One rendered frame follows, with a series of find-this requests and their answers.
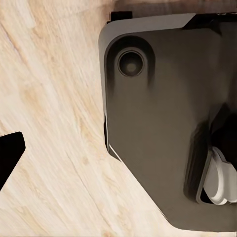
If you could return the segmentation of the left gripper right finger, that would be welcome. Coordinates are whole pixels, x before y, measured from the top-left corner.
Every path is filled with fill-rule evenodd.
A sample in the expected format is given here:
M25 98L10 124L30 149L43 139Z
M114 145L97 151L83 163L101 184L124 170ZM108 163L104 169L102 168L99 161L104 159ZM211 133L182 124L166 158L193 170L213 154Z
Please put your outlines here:
M221 148L237 171L237 133L226 131Z

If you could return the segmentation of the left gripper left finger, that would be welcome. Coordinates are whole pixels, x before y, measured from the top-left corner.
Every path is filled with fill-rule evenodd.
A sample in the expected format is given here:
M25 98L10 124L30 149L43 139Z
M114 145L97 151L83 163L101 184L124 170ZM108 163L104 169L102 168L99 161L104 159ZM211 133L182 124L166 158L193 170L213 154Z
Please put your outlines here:
M25 149L25 140L20 131L0 137L0 190Z

